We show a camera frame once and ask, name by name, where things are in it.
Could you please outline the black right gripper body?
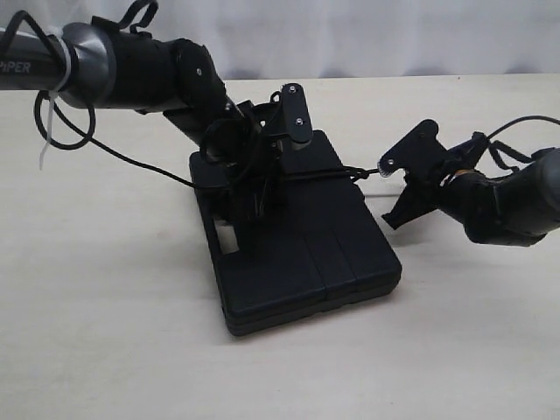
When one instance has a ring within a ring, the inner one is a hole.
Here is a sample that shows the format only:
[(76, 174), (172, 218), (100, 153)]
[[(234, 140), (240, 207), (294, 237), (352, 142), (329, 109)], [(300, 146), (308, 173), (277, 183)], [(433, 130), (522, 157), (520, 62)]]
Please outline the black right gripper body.
[(480, 161), (483, 152), (486, 150), (486, 140), (470, 139), (447, 150), (450, 154), (449, 159), (435, 170), (428, 181), (421, 182), (414, 180), (410, 175), (406, 174), (405, 176), (406, 186), (432, 190), (436, 205), (438, 203), (438, 190), (445, 184), (445, 181), (460, 170), (473, 169)]

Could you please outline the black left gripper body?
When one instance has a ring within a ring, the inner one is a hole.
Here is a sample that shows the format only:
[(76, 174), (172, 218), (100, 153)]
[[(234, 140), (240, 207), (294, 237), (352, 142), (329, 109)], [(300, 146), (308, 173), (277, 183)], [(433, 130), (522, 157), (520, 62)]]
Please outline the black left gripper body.
[(233, 193), (246, 189), (266, 193), (274, 172), (277, 152), (273, 122), (280, 116), (281, 100), (236, 105), (230, 100), (207, 100), (200, 104), (205, 128), (200, 155), (210, 165), (222, 167), (226, 181), (202, 186), (205, 193)]

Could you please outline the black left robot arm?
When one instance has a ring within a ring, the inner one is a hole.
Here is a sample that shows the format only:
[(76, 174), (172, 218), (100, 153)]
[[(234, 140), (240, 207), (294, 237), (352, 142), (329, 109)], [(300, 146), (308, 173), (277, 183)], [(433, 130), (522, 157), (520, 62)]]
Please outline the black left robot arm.
[(198, 145), (199, 157), (220, 170), (220, 182), (193, 188), (222, 220), (254, 221), (282, 191), (280, 131), (269, 122), (283, 103), (235, 103), (210, 52), (189, 39), (154, 39), (140, 24), (95, 18), (44, 33), (25, 12), (1, 31), (1, 87), (31, 90), (39, 101), (65, 102), (93, 114), (126, 109), (160, 114)]

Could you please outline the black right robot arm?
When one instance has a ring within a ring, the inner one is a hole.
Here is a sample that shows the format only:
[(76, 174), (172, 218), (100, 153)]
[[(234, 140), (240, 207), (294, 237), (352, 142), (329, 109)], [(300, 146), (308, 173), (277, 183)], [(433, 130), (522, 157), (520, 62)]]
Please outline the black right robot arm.
[(428, 189), (407, 184), (382, 218), (393, 229), (433, 211), (462, 225), (477, 244), (530, 247), (559, 228), (559, 149), (508, 176), (461, 169)]

